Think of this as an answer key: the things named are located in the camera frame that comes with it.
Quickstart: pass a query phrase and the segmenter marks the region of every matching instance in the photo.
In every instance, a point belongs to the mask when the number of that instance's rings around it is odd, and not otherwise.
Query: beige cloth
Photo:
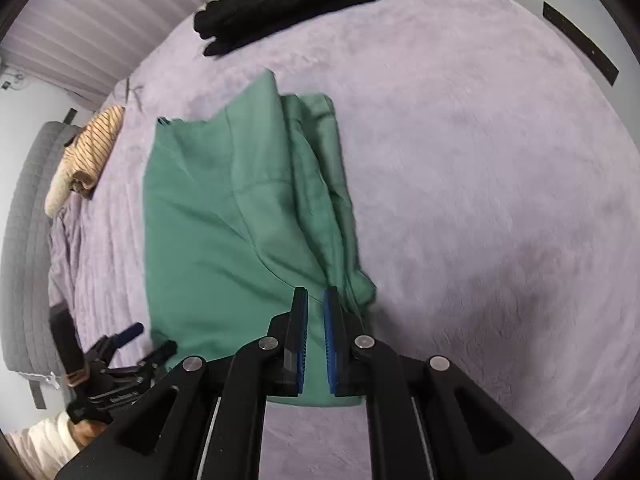
[[[122,106],[112,106],[95,114],[65,148],[44,201],[48,217],[57,214],[72,190],[87,198],[98,184],[122,128],[124,110]]]
[[[70,159],[65,150],[58,169],[51,179],[47,197],[44,199],[44,212],[49,218],[53,218],[65,204],[66,198],[71,194],[73,179]]]
[[[80,451],[73,440],[66,412],[5,437],[34,480],[53,480],[67,462]]]
[[[71,164],[71,187],[74,191],[88,196],[98,184],[100,174],[120,133],[124,120],[124,108],[112,106],[95,114],[87,126],[76,135],[71,146],[65,149]]]

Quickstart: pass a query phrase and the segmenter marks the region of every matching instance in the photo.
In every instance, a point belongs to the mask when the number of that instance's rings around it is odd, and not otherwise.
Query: white sleeve
[[[53,480],[78,452],[69,431],[69,416],[57,414],[26,430],[5,435],[35,480]]]

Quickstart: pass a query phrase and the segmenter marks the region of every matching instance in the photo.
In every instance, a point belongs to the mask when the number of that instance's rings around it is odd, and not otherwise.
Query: cable
[[[14,82],[10,83],[9,88],[19,92],[24,90],[31,84],[31,80],[28,79],[29,75],[22,70],[15,70],[15,72],[9,72],[8,66],[5,65],[4,69],[0,66],[0,76],[8,75],[14,78]]]
[[[124,87],[124,95],[119,95],[118,92],[118,85],[124,82],[125,87]],[[144,85],[137,85],[137,86],[132,86],[131,85],[131,81],[130,81],[130,77],[127,77],[125,80],[123,81],[118,81],[116,83],[116,86],[114,86],[113,91],[111,91],[111,94],[113,95],[113,98],[116,99],[117,101],[120,102],[124,102],[125,105],[129,105],[129,97],[131,95],[133,95],[133,98],[136,100],[136,106],[138,107],[138,111],[140,113],[142,113],[142,98],[141,98],[141,93],[144,92],[145,90],[145,86]]]

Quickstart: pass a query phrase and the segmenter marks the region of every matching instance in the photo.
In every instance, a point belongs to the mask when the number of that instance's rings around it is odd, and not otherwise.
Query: person's hand
[[[108,424],[95,420],[81,420],[77,424],[69,421],[69,432],[80,449],[88,446],[94,438],[106,430]]]

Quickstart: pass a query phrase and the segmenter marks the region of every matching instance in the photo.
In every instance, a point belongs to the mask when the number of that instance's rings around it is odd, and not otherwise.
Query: bed
[[[100,184],[54,220],[49,301],[68,301],[82,345],[149,324],[156,118],[209,119],[268,68],[335,103],[376,336],[448,356],[594,478],[640,406],[640,155],[558,35],[511,0],[380,0],[203,48],[189,17],[114,88],[126,118]],[[262,477],[369,478],[366,435],[363,406],[270,404]]]

